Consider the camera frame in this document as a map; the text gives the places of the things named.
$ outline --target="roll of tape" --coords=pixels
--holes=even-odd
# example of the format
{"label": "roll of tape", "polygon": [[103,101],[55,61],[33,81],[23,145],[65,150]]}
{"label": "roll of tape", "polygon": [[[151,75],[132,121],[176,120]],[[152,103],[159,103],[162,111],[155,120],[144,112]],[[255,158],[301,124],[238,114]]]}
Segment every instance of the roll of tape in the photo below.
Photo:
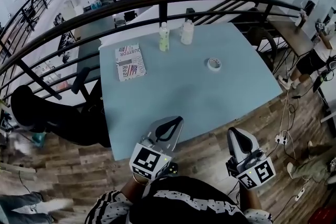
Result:
{"label": "roll of tape", "polygon": [[221,67],[222,67],[222,63],[221,61],[219,61],[218,59],[216,58],[210,58],[208,60],[208,68],[211,70],[211,71],[214,71],[214,72],[218,72],[220,71]]}

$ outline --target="white shoe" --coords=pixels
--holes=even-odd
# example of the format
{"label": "white shoe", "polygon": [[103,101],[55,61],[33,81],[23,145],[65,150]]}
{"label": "white shoe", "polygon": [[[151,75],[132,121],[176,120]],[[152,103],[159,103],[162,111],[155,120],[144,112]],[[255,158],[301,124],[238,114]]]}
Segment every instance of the white shoe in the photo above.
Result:
{"label": "white shoe", "polygon": [[336,175],[330,177],[330,178],[327,180],[327,183],[328,183],[328,185],[335,184],[335,183],[336,183]]}
{"label": "white shoe", "polygon": [[308,159],[311,159],[310,149],[313,147],[313,143],[311,141],[308,142]]}
{"label": "white shoe", "polygon": [[297,79],[296,81],[292,83],[292,88],[295,90],[299,84],[300,84],[300,81]]}
{"label": "white shoe", "polygon": [[290,176],[291,179],[293,179],[292,178],[292,170],[293,170],[293,168],[294,168],[293,163],[288,163],[287,164],[287,172],[289,173],[289,176]]}
{"label": "white shoe", "polygon": [[308,150],[310,150],[313,147],[313,142],[309,141],[308,142]]}
{"label": "white shoe", "polygon": [[283,86],[287,91],[290,89],[290,85],[282,76],[278,76],[278,81],[281,86]]}

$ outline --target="light blue table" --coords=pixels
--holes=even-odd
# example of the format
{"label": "light blue table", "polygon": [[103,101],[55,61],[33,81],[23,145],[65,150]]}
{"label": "light blue table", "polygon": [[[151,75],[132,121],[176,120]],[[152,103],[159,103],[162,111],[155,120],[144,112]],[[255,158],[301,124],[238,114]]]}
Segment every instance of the light blue table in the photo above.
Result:
{"label": "light blue table", "polygon": [[[120,82],[114,50],[139,43],[147,74]],[[222,62],[219,72],[208,58]],[[159,50],[159,34],[100,49],[105,115],[115,160],[132,155],[155,120],[182,116],[180,142],[238,119],[282,93],[258,53],[231,23],[196,26],[191,45],[170,35],[170,50]]]}

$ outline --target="jeans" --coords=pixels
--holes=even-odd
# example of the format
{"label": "jeans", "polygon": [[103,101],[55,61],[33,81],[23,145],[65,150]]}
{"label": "jeans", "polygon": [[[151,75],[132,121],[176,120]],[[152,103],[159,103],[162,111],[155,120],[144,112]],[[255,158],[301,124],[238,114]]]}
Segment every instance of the jeans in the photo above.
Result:
{"label": "jeans", "polygon": [[47,214],[21,214],[12,211],[26,205],[38,204],[41,201],[41,194],[36,192],[20,196],[0,195],[0,206],[10,224],[52,223],[52,217]]}

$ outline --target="wooden floor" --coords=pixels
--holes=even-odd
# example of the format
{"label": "wooden floor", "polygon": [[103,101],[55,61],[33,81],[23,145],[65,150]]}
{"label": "wooden floor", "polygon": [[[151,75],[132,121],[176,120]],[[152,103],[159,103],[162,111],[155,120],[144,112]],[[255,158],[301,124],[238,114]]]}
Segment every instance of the wooden floor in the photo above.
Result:
{"label": "wooden floor", "polygon": [[[289,95],[305,93],[310,86],[309,81],[295,91],[290,90]],[[175,150],[175,161],[180,166],[179,173],[201,179],[228,193],[236,181],[227,177],[225,166],[229,158],[227,129],[235,126],[253,133],[263,149],[270,153],[276,146],[275,136],[279,133],[285,98],[286,94],[283,93],[241,119],[179,144]],[[290,102],[297,107],[296,100],[291,99]],[[322,105],[319,95],[313,94],[312,91],[299,100],[295,122],[290,130],[297,157],[306,148],[309,140],[321,143],[330,139],[327,124],[319,122],[323,117]],[[287,111],[283,122],[283,129],[286,129]],[[17,147],[22,147],[26,155],[11,159],[17,158],[16,164],[37,169],[36,176],[20,174],[24,184],[31,191],[47,190],[51,198],[69,198],[73,201],[69,208],[53,213],[59,223],[83,223],[98,196],[112,189],[120,189],[131,175],[127,159],[115,162],[111,151],[100,145],[81,147],[53,134],[47,135],[46,144],[42,149],[31,146],[22,137],[15,143]],[[291,145],[286,146],[286,151],[293,156]],[[263,208],[275,217],[287,200],[301,190],[305,181],[292,180],[288,176],[286,165],[290,158],[284,153],[283,147],[278,146],[271,157],[277,175],[258,189],[258,194]],[[0,174],[0,191],[3,194],[27,193],[18,175],[10,173]],[[317,184],[311,180],[306,185],[303,197],[298,202],[291,201],[276,223],[307,223],[327,195],[324,182]]]}

